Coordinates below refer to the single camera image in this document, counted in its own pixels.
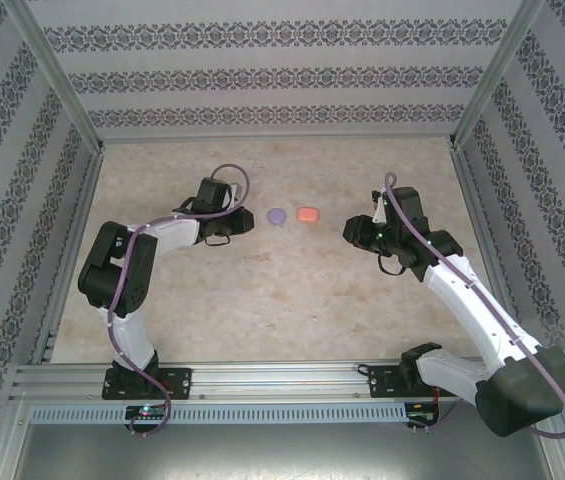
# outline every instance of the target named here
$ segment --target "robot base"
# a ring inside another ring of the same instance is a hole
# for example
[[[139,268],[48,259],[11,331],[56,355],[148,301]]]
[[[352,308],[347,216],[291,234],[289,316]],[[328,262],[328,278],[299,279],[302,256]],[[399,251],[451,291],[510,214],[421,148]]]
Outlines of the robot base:
[[[433,395],[434,387],[422,381],[416,362],[423,354],[441,348],[437,343],[425,343],[404,352],[399,365],[360,365],[358,372],[369,378],[371,398],[429,397]],[[455,395],[440,389],[440,396]]]
[[[168,390],[172,400],[189,399],[190,368],[160,368],[158,354],[155,352],[144,372],[157,379]],[[113,368],[106,371],[102,387],[104,400],[153,400],[163,397],[157,387],[117,362],[113,362]]]

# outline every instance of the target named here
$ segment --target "gray metal surface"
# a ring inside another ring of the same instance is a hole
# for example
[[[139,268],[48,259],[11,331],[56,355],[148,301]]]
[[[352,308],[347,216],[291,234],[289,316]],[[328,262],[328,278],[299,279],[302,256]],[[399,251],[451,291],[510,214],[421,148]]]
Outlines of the gray metal surface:
[[[187,425],[141,440],[121,426],[31,425],[15,478],[550,478],[536,437],[498,438],[460,408],[429,435],[397,424]]]

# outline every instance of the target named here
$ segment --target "perforated metal strip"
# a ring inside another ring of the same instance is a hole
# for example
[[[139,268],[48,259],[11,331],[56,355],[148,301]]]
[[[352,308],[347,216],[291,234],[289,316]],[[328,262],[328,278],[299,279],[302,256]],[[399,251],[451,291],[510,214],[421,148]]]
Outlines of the perforated metal strip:
[[[55,340],[58,338],[58,331],[51,330],[49,332],[49,338],[46,340],[46,346],[44,348],[44,357],[42,358],[42,363],[51,363],[51,357],[53,356],[53,348],[55,348]]]
[[[107,425],[124,422],[124,405],[36,406],[31,424]],[[174,405],[169,423],[297,424],[405,422],[404,403],[327,405]]]

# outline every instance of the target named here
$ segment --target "black mounting bracket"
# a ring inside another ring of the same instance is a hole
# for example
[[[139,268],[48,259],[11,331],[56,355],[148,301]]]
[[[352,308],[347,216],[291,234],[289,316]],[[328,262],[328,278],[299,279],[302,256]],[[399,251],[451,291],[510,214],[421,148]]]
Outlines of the black mounting bracket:
[[[409,387],[400,373],[399,365],[369,365],[364,374],[369,378],[371,398],[428,398],[435,395],[435,387],[429,385]],[[455,397],[442,389],[440,396]]]
[[[158,364],[156,352],[144,372],[157,379],[167,389],[172,400],[189,399],[193,374],[190,368],[162,368]],[[113,362],[113,368],[109,368],[104,376],[102,398],[104,400],[159,400],[164,398],[164,394],[133,370]]]

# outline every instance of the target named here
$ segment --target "cable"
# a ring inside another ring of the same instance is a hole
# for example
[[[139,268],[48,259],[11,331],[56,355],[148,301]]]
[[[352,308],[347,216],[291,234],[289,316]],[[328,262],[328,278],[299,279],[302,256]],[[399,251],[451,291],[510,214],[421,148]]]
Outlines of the cable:
[[[229,235],[222,235],[222,238],[226,238],[226,242],[224,242],[224,243],[209,243],[209,238],[206,237],[204,239],[204,244],[207,247],[223,247],[224,245],[228,245],[229,243],[231,243],[231,237]]]
[[[369,366],[366,363],[361,363],[360,365],[358,365],[358,373],[360,375],[364,375],[365,377],[368,377],[369,376]]]
[[[382,254],[378,254],[378,267],[380,267],[380,271],[382,273],[386,273],[387,275],[391,275],[392,277],[399,277],[404,272],[406,272],[406,267],[402,267],[398,273],[392,273],[388,270],[385,270],[384,265],[382,265]]]
[[[433,387],[433,394],[435,395],[435,412],[433,415],[440,412],[440,387]]]
[[[424,423],[424,422],[420,422],[419,420],[414,420],[414,419],[412,419],[412,418],[409,418],[409,419],[408,419],[408,422],[409,422],[409,423],[414,423],[415,425],[418,425],[418,426],[420,426],[420,427],[426,428],[427,433],[429,433],[429,431],[435,430],[435,429],[437,429],[440,425],[442,425],[443,423],[448,422],[449,418],[451,418],[451,417],[455,414],[455,412],[458,411],[458,406],[459,406],[462,402],[464,402],[464,400],[462,400],[462,399],[460,398],[457,402],[455,402],[455,403],[453,404],[453,406],[452,406],[451,408],[449,408],[449,411],[446,412],[446,415],[444,415],[442,418],[438,419],[437,422],[435,422],[435,423],[433,423],[433,424],[431,424],[431,425],[428,425],[428,424],[426,424],[426,423]]]
[[[486,297],[484,292],[482,292],[482,290],[480,290],[480,288],[475,283],[473,283],[471,279],[469,279],[464,273],[462,273],[461,270],[459,270],[455,265],[453,265],[449,260],[447,260],[447,258],[444,255],[442,255],[442,253],[440,253],[440,251],[437,248],[435,248],[433,245],[430,245],[427,242],[427,240],[422,236],[422,234],[418,232],[417,229],[413,226],[413,224],[410,222],[407,216],[404,214],[392,190],[393,186],[397,183],[397,180],[398,177],[395,173],[388,172],[384,177],[384,184],[386,187],[386,193],[389,197],[389,200],[391,201],[393,208],[397,212],[398,216],[400,217],[404,225],[406,225],[406,227],[413,234],[413,236],[417,238],[420,241],[420,243],[424,245],[433,255],[435,255],[438,258],[438,260],[440,260],[440,262],[442,262],[453,273],[455,273],[455,275],[457,275],[458,278],[460,278],[460,280],[462,280],[468,288],[473,290],[473,292],[482,301],[484,306],[489,310],[489,312],[491,312],[491,314],[495,317],[498,323],[502,326],[502,328],[507,333],[507,335],[511,338],[511,340],[518,346],[518,348],[522,351],[522,353],[526,355],[526,357],[533,364],[533,366],[538,370],[538,372],[540,372],[540,375],[544,377],[544,379],[547,381],[549,386],[553,389],[553,391],[555,392],[555,394],[558,396],[558,398],[565,407],[565,393],[562,391],[558,383],[553,379],[551,374],[546,370],[546,368],[544,368],[544,366],[538,361],[538,359],[533,356],[533,354],[527,348],[527,346],[524,345],[522,341],[520,341],[520,337],[518,337],[518,335],[515,333],[513,328],[511,328],[508,322],[504,320],[502,315],[500,315],[500,312],[489,301],[489,299]],[[529,427],[529,429],[533,433],[541,437],[552,438],[552,439],[565,438],[565,431],[560,433],[551,433],[551,432],[543,432],[534,427]]]
[[[223,217],[225,215],[230,215],[231,213],[235,212],[238,208],[240,208],[244,204],[246,198],[249,195],[249,191],[251,190],[251,179],[249,178],[249,174],[246,173],[246,170],[244,170],[242,167],[240,167],[239,165],[236,165],[234,163],[224,163],[224,164],[216,167],[215,170],[213,170],[213,172],[211,173],[211,178],[214,178],[215,175],[220,170],[222,170],[224,168],[235,168],[236,170],[239,170],[242,173],[242,175],[244,175],[244,181],[245,181],[245,184],[246,184],[245,187],[244,187],[244,195],[233,207],[229,208],[228,210],[225,210],[223,212],[218,212],[218,213],[186,214],[186,215],[175,213],[175,214],[169,215],[167,217],[156,218],[155,220],[151,220],[149,223],[145,223],[144,225],[140,225],[131,235],[131,238],[129,239],[129,243],[126,247],[126,252],[124,254],[124,262],[122,263],[122,271],[120,272],[120,278],[118,279],[118,284],[115,287],[115,293],[113,295],[113,300],[111,300],[111,305],[109,306],[109,310],[107,312],[107,326],[108,326],[109,340],[111,341],[111,345],[113,345],[113,349],[115,350],[115,352],[120,356],[120,358],[122,360],[124,360],[131,367],[131,369],[135,373],[137,373],[138,375],[143,377],[145,380],[147,380],[150,383],[152,383],[153,385],[155,385],[160,390],[160,392],[162,392],[162,394],[164,395],[164,406],[167,410],[166,413],[164,414],[164,417],[162,418],[162,422],[159,423],[158,425],[156,425],[155,428],[153,428],[152,430],[149,430],[148,432],[142,432],[141,433],[141,432],[137,432],[136,430],[134,430],[133,424],[135,422],[135,418],[133,418],[131,420],[130,425],[129,425],[129,430],[131,431],[131,435],[134,436],[134,437],[146,438],[150,435],[156,434],[157,432],[162,430],[162,428],[164,428],[166,423],[169,421],[169,418],[171,418],[171,396],[169,395],[168,390],[159,381],[157,381],[156,379],[154,379],[150,375],[146,374],[144,372],[144,370],[142,370],[135,363],[133,363],[133,361],[124,353],[124,351],[120,347],[120,344],[115,339],[115,332],[113,331],[113,322],[115,321],[115,309],[117,308],[118,303],[120,302],[120,297],[122,296],[122,291],[124,290],[126,275],[127,275],[128,270],[129,270],[129,263],[131,261],[131,256],[133,255],[133,247],[135,246],[135,241],[137,240],[138,236],[144,230],[146,230],[147,228],[150,228],[150,227],[155,227],[156,225],[174,222],[174,221],[176,221],[176,219],[196,219],[197,220],[197,219],[205,219],[205,218]]]

